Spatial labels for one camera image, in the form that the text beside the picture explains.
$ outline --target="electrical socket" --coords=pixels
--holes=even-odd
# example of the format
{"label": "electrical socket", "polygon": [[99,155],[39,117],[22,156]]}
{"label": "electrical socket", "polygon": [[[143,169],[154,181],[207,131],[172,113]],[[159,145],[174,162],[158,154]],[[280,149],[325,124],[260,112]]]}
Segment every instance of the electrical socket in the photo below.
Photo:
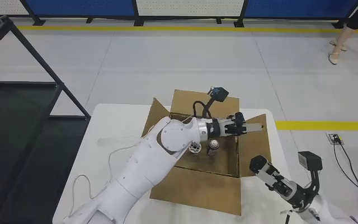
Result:
{"label": "electrical socket", "polygon": [[340,138],[340,140],[341,140],[341,142],[342,142],[342,145],[344,145],[344,142],[343,142],[343,139],[342,139],[342,137],[339,135],[339,134],[337,134],[337,133],[326,133],[326,136],[327,136],[327,138],[328,138],[328,141],[330,142],[330,144],[335,144],[335,145],[339,145],[339,143],[338,142],[335,142],[334,141],[334,135],[338,135],[338,138]]}

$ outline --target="yellow floor line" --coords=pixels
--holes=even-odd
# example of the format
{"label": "yellow floor line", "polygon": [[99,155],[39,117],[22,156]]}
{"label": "yellow floor line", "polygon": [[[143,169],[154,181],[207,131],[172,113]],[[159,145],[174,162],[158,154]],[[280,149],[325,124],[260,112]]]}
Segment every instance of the yellow floor line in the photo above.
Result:
{"label": "yellow floor line", "polygon": [[277,130],[358,130],[358,122],[277,121]]}
{"label": "yellow floor line", "polygon": [[259,27],[192,27],[192,26],[18,26],[21,30],[55,31],[221,31],[221,32],[297,32],[322,33],[340,32],[338,29],[296,29],[296,28],[259,28]]}

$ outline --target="gray floor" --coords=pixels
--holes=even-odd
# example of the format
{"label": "gray floor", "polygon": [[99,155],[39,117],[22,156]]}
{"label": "gray floor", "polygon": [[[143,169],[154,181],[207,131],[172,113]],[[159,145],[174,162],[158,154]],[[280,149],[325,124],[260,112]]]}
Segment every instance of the gray floor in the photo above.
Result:
{"label": "gray floor", "polygon": [[[19,25],[30,24],[16,20]],[[223,26],[231,26],[226,21]],[[47,25],[79,25],[78,20],[48,20]],[[92,26],[119,25],[95,20]],[[120,25],[132,26],[122,22]],[[151,22],[147,26],[216,26],[212,21]],[[331,28],[327,23],[246,22],[246,27]],[[334,33],[195,31],[24,31],[39,53],[92,113],[99,103],[146,104],[156,97],[170,105],[173,91],[207,91],[223,86],[242,108],[265,108],[276,120],[357,121],[358,38],[347,42],[338,65],[328,61]],[[12,35],[0,41],[1,81],[51,81]],[[80,114],[61,95],[53,114]],[[339,132],[354,166],[357,132]],[[323,159],[321,193],[357,215],[358,191],[336,164],[324,131],[279,131],[293,180],[308,183],[298,151]],[[347,160],[338,158],[348,172]]]}

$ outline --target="open cardboard box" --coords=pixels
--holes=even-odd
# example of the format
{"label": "open cardboard box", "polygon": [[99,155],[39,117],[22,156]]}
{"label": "open cardboard box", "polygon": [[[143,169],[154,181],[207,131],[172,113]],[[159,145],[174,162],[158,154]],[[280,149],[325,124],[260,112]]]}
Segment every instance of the open cardboard box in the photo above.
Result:
{"label": "open cardboard box", "polygon": [[[193,113],[194,101],[207,103],[209,98],[202,92],[175,90],[170,112],[154,98],[143,133],[165,116],[184,120]],[[224,102],[215,101],[209,110],[215,118],[226,118],[239,111],[239,99],[227,97]],[[201,114],[202,107],[197,106],[196,111]],[[196,156],[187,150],[164,180],[152,189],[150,198],[240,216],[241,177],[254,176],[249,170],[250,160],[263,155],[271,161],[266,114],[248,119],[247,123],[261,123],[262,131],[238,138],[218,138],[220,147],[215,156],[206,154],[207,143],[201,144]]]}

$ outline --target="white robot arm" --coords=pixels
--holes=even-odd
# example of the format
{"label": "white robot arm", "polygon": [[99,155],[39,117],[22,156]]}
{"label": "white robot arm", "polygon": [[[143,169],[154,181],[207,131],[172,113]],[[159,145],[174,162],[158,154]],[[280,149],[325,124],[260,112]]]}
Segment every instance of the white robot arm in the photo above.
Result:
{"label": "white robot arm", "polygon": [[[211,98],[217,101],[223,101],[228,94],[222,88],[211,91]],[[209,138],[261,130],[261,124],[246,124],[241,113],[225,119],[211,118],[210,115],[207,119],[206,113],[210,114],[208,108],[212,102],[210,100],[205,105],[204,118],[194,117],[188,124],[169,117],[161,119],[141,139],[124,171],[113,178],[100,195],[66,217],[64,222],[123,223],[138,199],[165,178],[191,142],[199,144]]]}
{"label": "white robot arm", "polygon": [[294,181],[287,180],[263,156],[251,160],[250,170],[265,182],[269,190],[277,192],[285,201],[290,203],[305,222],[309,224],[356,224],[349,216],[333,218],[327,201],[318,194],[318,171],[322,169],[321,158],[311,152],[299,152],[299,162],[311,172],[312,182],[307,188],[302,188]]}

